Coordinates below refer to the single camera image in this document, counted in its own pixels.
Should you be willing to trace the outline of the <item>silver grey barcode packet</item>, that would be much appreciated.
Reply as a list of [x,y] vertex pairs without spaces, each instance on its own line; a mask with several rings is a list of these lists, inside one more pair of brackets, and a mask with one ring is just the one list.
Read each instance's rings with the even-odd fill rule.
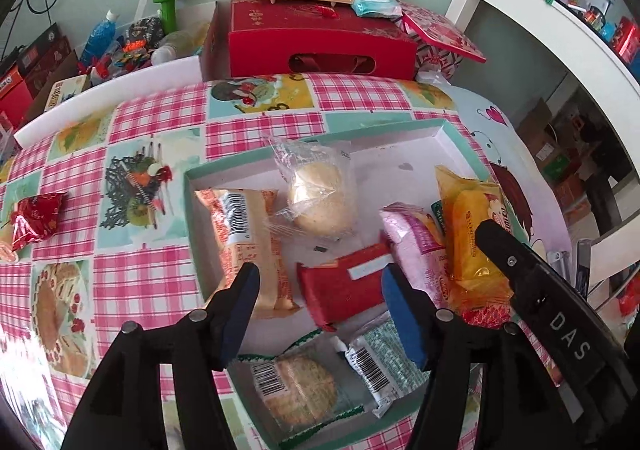
[[348,343],[334,336],[332,344],[367,386],[377,418],[428,382],[430,373],[408,358],[388,311],[365,324]]

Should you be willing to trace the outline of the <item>pink purple snack packet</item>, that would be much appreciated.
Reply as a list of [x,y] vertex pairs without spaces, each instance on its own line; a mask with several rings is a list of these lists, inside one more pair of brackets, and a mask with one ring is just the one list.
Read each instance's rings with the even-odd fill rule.
[[447,308],[447,252],[434,219],[422,208],[405,203],[383,207],[380,216],[394,258],[410,285],[425,292],[437,308]]

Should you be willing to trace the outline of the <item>round biscuit clear packet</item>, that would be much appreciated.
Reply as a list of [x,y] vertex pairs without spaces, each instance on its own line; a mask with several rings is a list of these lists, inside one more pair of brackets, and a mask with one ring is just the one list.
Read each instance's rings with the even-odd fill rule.
[[294,449],[322,428],[363,414],[369,392],[337,339],[321,329],[276,356],[244,354],[236,368],[253,385],[247,396],[278,449]]

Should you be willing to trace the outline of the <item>orange lid jelly cup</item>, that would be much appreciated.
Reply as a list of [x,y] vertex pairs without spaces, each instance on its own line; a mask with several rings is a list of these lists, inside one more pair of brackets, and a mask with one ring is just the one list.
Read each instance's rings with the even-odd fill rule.
[[3,263],[13,265],[20,260],[17,253],[12,249],[12,225],[7,223],[0,229],[0,260]]

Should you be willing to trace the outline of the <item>shiny red crinkled packet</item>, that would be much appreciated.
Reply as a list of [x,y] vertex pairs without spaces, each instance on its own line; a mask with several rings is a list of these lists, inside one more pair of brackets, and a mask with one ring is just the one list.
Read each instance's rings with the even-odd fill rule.
[[10,214],[12,251],[20,251],[29,244],[43,242],[55,235],[65,201],[65,193],[40,194],[18,201]]

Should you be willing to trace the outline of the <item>orange barcode bread packet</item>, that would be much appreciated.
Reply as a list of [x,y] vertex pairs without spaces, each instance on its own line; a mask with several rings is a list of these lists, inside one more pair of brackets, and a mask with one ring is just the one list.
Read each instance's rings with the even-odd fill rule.
[[286,272],[281,242],[267,227],[278,192],[203,189],[195,195],[209,212],[218,248],[221,278],[216,290],[230,287],[243,263],[251,262],[260,273],[254,317],[285,318],[299,311]]

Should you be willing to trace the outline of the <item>dark red block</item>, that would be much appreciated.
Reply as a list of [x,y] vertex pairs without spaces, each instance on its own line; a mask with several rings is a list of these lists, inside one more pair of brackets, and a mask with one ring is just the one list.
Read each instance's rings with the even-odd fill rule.
[[381,305],[382,273],[393,261],[390,248],[377,243],[317,267],[299,262],[296,277],[314,324],[335,332],[337,324]]

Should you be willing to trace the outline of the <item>clear bag round bun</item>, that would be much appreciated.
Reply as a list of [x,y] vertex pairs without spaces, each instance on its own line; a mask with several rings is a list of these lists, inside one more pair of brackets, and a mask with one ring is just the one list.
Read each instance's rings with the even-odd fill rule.
[[355,230],[357,189],[350,155],[316,141],[271,137],[273,159],[286,182],[286,205],[266,220],[280,236],[338,241]]

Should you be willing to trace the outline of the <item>red gold packet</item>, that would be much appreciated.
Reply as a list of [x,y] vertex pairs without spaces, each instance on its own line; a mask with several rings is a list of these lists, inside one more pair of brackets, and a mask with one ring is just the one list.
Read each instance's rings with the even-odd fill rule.
[[460,315],[469,325],[499,329],[512,319],[512,310],[507,303],[490,303],[484,307],[465,309]]

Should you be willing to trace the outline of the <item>green snack packet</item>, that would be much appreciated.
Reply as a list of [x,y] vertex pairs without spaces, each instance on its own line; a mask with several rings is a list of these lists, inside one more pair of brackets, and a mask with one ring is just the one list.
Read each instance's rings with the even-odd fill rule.
[[444,218],[444,212],[442,211],[442,202],[441,201],[436,201],[431,205],[431,210],[433,212],[433,215],[435,217],[435,219],[437,220],[437,223],[439,225],[440,231],[442,231],[442,234],[446,233],[446,222],[445,222],[445,218]]

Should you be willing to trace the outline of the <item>checkered picture tablecloth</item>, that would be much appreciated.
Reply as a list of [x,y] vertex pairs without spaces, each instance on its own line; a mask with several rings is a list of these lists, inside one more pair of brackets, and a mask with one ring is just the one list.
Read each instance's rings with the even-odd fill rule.
[[511,121],[487,98],[449,84],[356,75],[292,74],[109,95],[96,87],[18,134],[1,168],[1,212],[24,197],[66,195],[58,231],[1,268],[1,393],[39,449],[62,444],[87,376],[39,345],[38,282],[62,263],[82,288],[64,324],[95,366],[126,318],[175,320],[198,301],[183,218],[182,177],[195,165],[300,139],[401,121],[443,121],[477,178],[506,192],[518,231],[541,255],[570,249],[558,201]]

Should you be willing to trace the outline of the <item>toy pile in box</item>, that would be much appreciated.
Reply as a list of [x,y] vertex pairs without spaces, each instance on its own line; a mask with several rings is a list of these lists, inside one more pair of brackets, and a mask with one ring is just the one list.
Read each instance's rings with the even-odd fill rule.
[[89,70],[91,84],[129,74],[151,65],[151,54],[165,37],[159,16],[133,22],[125,34],[118,36]]

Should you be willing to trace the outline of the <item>blue water bottle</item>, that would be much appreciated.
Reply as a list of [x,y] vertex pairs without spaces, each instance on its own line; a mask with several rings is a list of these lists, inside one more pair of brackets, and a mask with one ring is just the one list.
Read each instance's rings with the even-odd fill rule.
[[93,61],[99,61],[107,48],[111,46],[115,38],[116,23],[119,18],[117,13],[108,11],[102,22],[99,22],[86,41],[84,50],[81,52],[79,64],[82,69],[93,66]]

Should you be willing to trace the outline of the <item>small clear bottle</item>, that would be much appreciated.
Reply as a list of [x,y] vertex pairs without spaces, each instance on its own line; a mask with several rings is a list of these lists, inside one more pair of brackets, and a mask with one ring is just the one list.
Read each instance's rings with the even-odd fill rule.
[[151,54],[151,64],[153,66],[162,65],[200,53],[208,28],[208,23],[201,22],[198,25],[171,32],[160,40],[160,44]]

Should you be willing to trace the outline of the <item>red patterned box lid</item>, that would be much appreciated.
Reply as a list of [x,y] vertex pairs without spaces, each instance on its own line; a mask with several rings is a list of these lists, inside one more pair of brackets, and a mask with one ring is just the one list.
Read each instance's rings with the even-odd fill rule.
[[451,20],[429,9],[401,2],[402,22],[429,46],[485,63],[485,55]]

